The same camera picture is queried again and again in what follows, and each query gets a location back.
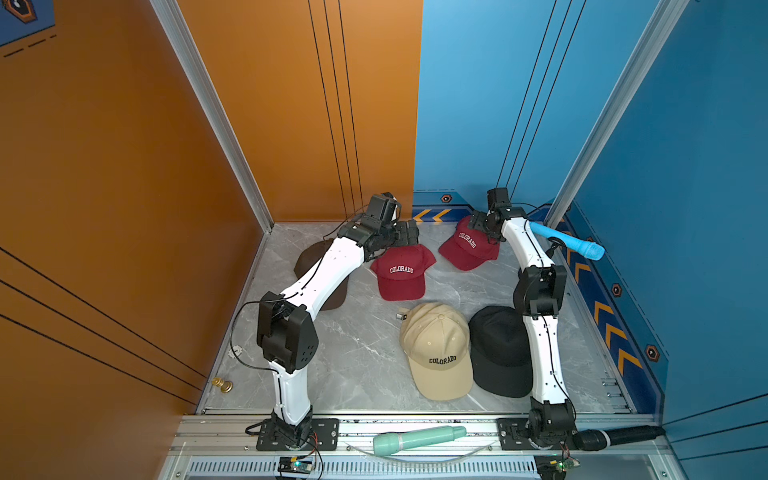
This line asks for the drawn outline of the maroon cap back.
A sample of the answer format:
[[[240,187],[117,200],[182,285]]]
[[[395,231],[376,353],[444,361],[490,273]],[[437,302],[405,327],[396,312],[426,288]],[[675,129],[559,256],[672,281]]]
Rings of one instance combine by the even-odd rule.
[[[500,244],[491,242],[487,234],[469,227],[470,216],[462,218],[454,234],[438,249],[438,253],[461,271],[471,271],[488,261],[498,259]]]

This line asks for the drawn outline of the maroon cap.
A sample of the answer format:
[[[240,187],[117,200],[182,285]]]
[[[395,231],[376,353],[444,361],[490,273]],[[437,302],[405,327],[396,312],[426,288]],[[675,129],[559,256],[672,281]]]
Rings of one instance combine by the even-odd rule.
[[[462,218],[454,234],[438,249],[438,253],[461,271],[471,271],[488,261],[498,259],[500,244],[491,242],[487,234],[469,227],[470,216]]]
[[[388,249],[370,266],[377,278],[380,296],[386,301],[419,300],[426,293],[425,273],[436,263],[423,245]]]

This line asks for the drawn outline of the maroon cap front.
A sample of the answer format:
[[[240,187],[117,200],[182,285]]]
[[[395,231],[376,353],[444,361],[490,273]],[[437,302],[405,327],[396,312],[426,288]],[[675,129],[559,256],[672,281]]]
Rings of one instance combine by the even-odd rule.
[[[419,300],[426,293],[425,273],[436,263],[423,245],[388,249],[370,266],[377,278],[380,296],[386,301]]]

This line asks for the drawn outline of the brown cap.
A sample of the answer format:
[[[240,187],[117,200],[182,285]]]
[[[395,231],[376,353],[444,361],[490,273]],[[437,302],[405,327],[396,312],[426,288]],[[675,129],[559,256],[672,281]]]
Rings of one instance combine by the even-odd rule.
[[[299,255],[295,265],[294,274],[297,279],[303,277],[308,271],[312,270],[315,264],[323,257],[323,255],[329,250],[333,241],[331,239],[315,242],[307,247]],[[349,284],[349,277],[346,277],[342,283],[332,292],[326,302],[323,304],[321,310],[329,311],[340,308],[347,297]]]

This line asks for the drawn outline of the beige cap front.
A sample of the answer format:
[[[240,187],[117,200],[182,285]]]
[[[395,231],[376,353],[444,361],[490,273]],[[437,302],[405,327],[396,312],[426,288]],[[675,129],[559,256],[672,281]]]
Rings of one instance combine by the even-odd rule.
[[[461,312],[443,303],[422,303],[406,313],[399,342],[422,396],[452,401],[470,392],[470,332]]]

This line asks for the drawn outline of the black cap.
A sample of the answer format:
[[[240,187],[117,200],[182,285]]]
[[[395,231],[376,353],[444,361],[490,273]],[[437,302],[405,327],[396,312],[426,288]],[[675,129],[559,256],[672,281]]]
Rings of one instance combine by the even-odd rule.
[[[490,305],[469,321],[474,382],[490,393],[523,398],[533,387],[526,326],[512,307]]]

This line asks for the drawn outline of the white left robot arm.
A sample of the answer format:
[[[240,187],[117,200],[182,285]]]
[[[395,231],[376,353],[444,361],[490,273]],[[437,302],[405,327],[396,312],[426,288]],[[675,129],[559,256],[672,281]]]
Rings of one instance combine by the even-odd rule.
[[[418,240],[414,220],[349,222],[296,283],[259,300],[257,344],[273,375],[272,420],[278,428],[301,440],[309,435],[312,405],[307,366],[319,347],[314,321],[322,306],[350,274],[376,254],[416,245]]]

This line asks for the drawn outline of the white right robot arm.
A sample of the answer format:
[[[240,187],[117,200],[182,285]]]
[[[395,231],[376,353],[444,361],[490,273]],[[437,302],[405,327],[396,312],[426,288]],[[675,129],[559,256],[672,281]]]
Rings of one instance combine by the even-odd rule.
[[[509,206],[475,211],[468,226],[508,243],[517,258],[521,273],[513,306],[526,327],[533,373],[527,435],[538,448],[557,445],[576,430],[577,414],[563,379],[558,345],[567,272],[552,256],[556,249],[581,241],[532,222]]]

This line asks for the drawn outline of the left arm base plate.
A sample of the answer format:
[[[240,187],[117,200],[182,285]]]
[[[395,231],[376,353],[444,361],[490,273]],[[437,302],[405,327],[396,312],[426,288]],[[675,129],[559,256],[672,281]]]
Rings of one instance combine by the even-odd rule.
[[[258,451],[309,452],[318,448],[321,452],[337,449],[339,437],[338,418],[305,419],[299,425],[290,425],[281,419],[269,419],[257,435]]]

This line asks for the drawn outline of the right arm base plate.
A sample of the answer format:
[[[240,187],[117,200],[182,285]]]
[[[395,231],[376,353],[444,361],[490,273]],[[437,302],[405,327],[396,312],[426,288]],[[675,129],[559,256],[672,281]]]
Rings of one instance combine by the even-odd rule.
[[[498,440],[503,451],[536,450],[529,439],[527,419],[522,417],[498,418],[496,427]]]

